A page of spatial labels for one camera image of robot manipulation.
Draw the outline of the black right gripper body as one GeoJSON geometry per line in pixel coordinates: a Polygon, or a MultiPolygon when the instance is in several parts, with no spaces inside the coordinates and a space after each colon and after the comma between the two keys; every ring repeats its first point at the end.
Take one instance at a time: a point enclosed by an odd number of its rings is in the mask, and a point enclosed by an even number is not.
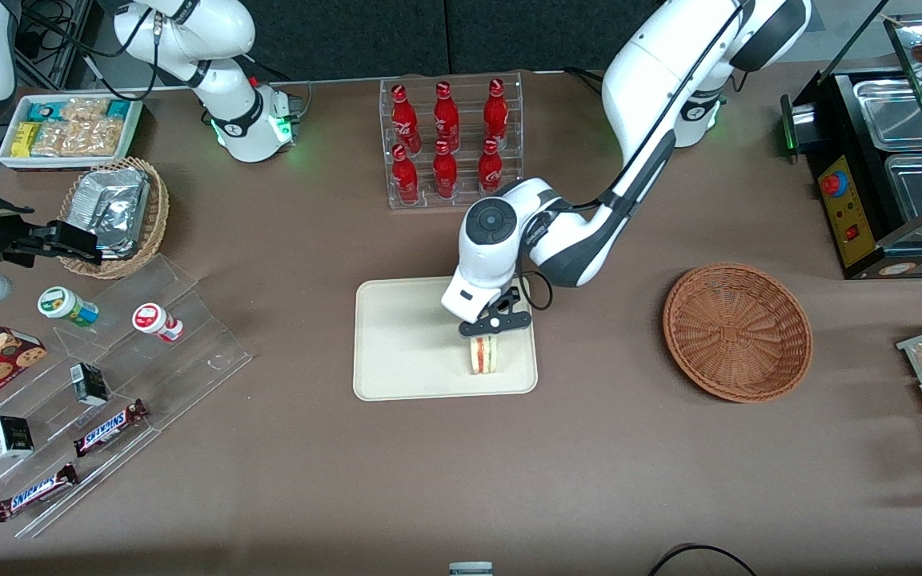
{"type": "Polygon", "coordinates": [[[33,267],[38,256],[58,258],[59,251],[40,236],[40,233],[51,232],[52,227],[34,226],[23,220],[23,215],[33,212],[35,210],[28,206],[18,210],[0,208],[0,262],[33,267]]]}

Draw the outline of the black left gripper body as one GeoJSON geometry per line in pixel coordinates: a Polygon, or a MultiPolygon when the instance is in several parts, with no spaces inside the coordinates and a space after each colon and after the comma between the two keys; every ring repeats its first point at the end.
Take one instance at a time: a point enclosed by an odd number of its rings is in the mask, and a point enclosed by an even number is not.
{"type": "Polygon", "coordinates": [[[490,337],[531,327],[533,323],[531,314],[515,308],[522,301],[522,291],[519,287],[510,287],[496,302],[484,307],[472,323],[461,322],[459,324],[460,336],[469,339],[490,337]]]}

